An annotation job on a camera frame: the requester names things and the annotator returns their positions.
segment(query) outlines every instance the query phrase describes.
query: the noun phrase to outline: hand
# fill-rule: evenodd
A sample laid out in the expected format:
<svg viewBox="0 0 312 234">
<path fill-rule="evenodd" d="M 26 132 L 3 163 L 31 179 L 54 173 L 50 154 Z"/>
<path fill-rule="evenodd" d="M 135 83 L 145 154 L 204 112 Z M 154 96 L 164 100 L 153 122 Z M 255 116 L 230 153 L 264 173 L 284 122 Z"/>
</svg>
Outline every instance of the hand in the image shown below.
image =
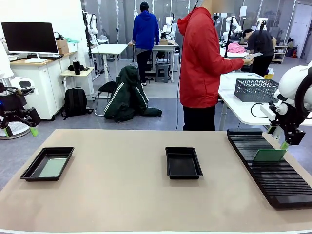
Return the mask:
<svg viewBox="0 0 312 234">
<path fill-rule="evenodd" d="M 252 65 L 254 63 L 253 58 L 243 58 L 243 61 L 244 61 L 244 66 L 245 65 Z"/>
</svg>

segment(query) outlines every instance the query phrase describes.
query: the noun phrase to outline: sleeve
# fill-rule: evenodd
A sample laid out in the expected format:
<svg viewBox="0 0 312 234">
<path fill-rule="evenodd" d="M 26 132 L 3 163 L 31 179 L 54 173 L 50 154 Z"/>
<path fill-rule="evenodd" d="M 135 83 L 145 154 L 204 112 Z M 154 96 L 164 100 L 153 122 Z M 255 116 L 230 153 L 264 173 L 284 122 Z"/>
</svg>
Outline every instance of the sleeve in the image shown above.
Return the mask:
<svg viewBox="0 0 312 234">
<path fill-rule="evenodd" d="M 226 60 L 221 56 L 214 30 L 214 25 L 207 23 L 197 28 L 192 36 L 194 40 L 190 42 L 190 45 L 199 58 L 200 65 L 207 73 L 214 75 L 227 74 L 242 68 L 243 59 Z"/>
<path fill-rule="evenodd" d="M 134 41 L 137 40 L 137 30 L 138 30 L 138 21 L 137 21 L 138 16 L 135 18 L 135 23 L 133 25 L 133 34 L 132 34 L 132 39 Z"/>
<path fill-rule="evenodd" d="M 157 18 L 155 17 L 155 20 L 156 20 L 156 27 L 155 27 L 155 42 L 156 42 L 156 45 L 159 44 L 159 26 L 158 26 L 158 20 Z"/>
</svg>

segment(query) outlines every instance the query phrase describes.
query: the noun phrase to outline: pink cloth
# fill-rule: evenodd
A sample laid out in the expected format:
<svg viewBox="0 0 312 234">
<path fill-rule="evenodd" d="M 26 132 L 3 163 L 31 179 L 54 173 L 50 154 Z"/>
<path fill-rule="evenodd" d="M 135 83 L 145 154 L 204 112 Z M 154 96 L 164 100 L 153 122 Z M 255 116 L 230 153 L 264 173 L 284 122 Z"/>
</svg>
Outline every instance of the pink cloth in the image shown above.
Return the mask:
<svg viewBox="0 0 312 234">
<path fill-rule="evenodd" d="M 229 44 L 228 52 L 232 53 L 244 53 L 245 48 L 240 46 L 237 42 L 233 42 Z"/>
</svg>

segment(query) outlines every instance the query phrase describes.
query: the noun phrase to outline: person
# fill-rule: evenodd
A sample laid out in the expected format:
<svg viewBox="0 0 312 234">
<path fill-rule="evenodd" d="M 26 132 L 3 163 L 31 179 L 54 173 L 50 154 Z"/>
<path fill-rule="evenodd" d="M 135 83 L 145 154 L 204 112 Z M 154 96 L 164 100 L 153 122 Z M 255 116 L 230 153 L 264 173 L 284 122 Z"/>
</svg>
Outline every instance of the person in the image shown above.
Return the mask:
<svg viewBox="0 0 312 234">
<path fill-rule="evenodd" d="M 246 29 L 243 32 L 243 37 L 248 41 L 247 52 L 263 53 L 263 55 L 253 59 L 253 65 L 250 72 L 256 73 L 262 77 L 267 74 L 267 69 L 274 58 L 274 50 L 276 47 L 276 39 L 272 37 L 267 30 L 252 30 Z"/>
<path fill-rule="evenodd" d="M 225 0 L 204 0 L 201 7 L 178 20 L 184 36 L 180 80 L 184 131 L 215 130 L 221 74 L 253 61 L 251 58 L 230 60 L 220 55 L 219 36 L 211 17 L 211 12 L 223 12 L 218 3 L 225 4 Z"/>
<path fill-rule="evenodd" d="M 141 82 L 142 85 L 146 86 L 145 67 L 151 56 L 154 40 L 156 45 L 159 44 L 159 27 L 156 16 L 148 12 L 148 3 L 142 2 L 140 8 L 141 14 L 135 18 L 133 41 L 129 42 L 129 46 L 135 45 L 136 61 Z"/>
</svg>

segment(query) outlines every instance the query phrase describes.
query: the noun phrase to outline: red jacket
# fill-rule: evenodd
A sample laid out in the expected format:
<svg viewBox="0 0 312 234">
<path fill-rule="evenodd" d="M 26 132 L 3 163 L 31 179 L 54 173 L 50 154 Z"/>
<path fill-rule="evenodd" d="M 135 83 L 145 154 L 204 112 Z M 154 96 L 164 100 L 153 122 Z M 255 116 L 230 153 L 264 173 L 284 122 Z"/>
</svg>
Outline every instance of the red jacket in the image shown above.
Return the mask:
<svg viewBox="0 0 312 234">
<path fill-rule="evenodd" d="M 189 108 L 215 106 L 221 74 L 240 69 L 244 61 L 220 55 L 219 36 L 206 8 L 195 8 L 178 20 L 178 26 L 184 36 L 180 101 Z"/>
</svg>

